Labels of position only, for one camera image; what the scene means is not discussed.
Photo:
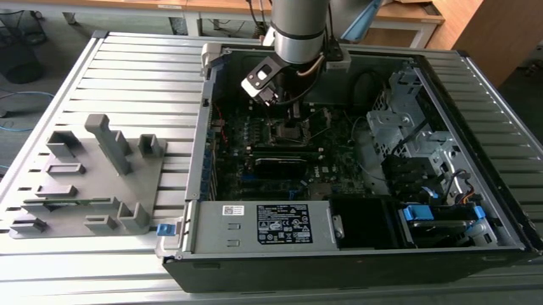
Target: barcode sticker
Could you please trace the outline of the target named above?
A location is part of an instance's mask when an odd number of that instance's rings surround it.
[[[181,5],[165,5],[165,4],[159,4],[158,5],[159,8],[171,8],[174,10],[181,10]]]
[[[223,216],[243,216],[246,207],[243,205],[223,205]]]

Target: blue tab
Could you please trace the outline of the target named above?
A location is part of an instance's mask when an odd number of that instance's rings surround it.
[[[177,235],[177,225],[175,224],[159,224],[157,227],[158,236],[175,236]]]
[[[433,211],[427,205],[410,205],[405,208],[406,220],[434,220]]]
[[[484,219],[486,217],[484,207],[481,207],[480,205],[474,207],[474,212],[478,219]]]

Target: table leg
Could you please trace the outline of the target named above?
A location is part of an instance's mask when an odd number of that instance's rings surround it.
[[[201,18],[198,12],[186,12],[186,21],[187,21],[187,31],[189,36],[201,36]]]
[[[63,15],[70,25],[78,24],[77,13],[63,13]]]
[[[221,22],[219,19],[214,19],[214,30],[219,31],[221,30]]]
[[[411,42],[410,48],[426,48],[437,27],[437,24],[422,25],[421,30],[417,32],[415,38]]]
[[[0,107],[0,118],[9,115],[9,111]]]

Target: aluminum extrusion table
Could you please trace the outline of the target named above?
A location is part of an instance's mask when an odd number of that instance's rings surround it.
[[[6,304],[171,303],[255,304],[387,297],[391,303],[438,300],[442,304],[537,300],[543,287],[542,261],[488,270],[446,285],[305,290],[250,294],[187,294],[155,256],[157,236],[13,240],[11,219],[49,153],[55,130],[91,137],[83,124],[90,113],[106,113],[127,138],[154,133],[169,140],[154,224],[183,214],[193,138],[202,101],[201,52],[209,43],[258,44],[249,39],[109,33],[83,50],[55,100],[29,138],[0,185],[0,298]],[[543,219],[543,149],[482,76],[470,58],[453,51],[349,46],[427,56],[484,148],[530,218]]]

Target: motherboard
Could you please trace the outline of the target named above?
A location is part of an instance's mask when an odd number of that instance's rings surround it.
[[[214,106],[217,200],[322,200],[363,194],[345,108],[306,103],[298,119],[253,101]]]

